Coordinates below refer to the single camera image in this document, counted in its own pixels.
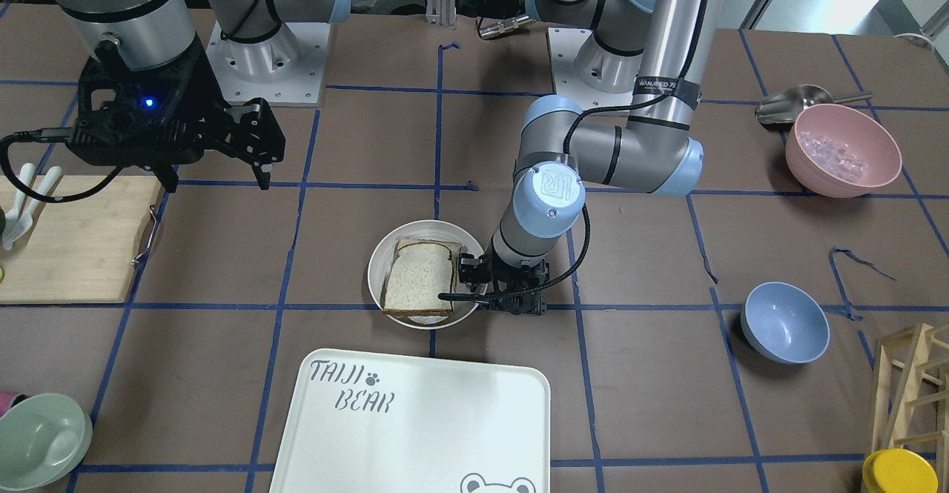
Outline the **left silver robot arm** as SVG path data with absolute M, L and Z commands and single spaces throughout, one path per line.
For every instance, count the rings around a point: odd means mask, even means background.
M 531 104 L 507 209 L 485 254 L 461 254 L 455 266 L 471 291 L 441 300 L 541 315 L 543 290 L 575 271 L 551 277 L 546 257 L 576 220 L 589 222 L 587 183 L 670 196 L 697 186 L 703 148 L 690 124 L 722 1 L 525 0 L 536 20 L 588 30 L 584 81 L 630 98 L 583 109 L 552 94 Z

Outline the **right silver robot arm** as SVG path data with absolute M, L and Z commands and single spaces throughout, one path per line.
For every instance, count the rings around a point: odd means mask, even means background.
M 62 202 L 88 198 L 125 168 L 152 173 L 167 192 L 177 165 L 214 150 L 247 163 L 260 189 L 285 155 L 274 105 L 314 105 L 328 42 L 316 30 L 345 21 L 351 0 L 209 0 L 216 32 L 203 44 L 185 0 L 55 0 L 90 57 L 71 128 L 17 133 L 9 148 L 62 144 L 109 174 Z

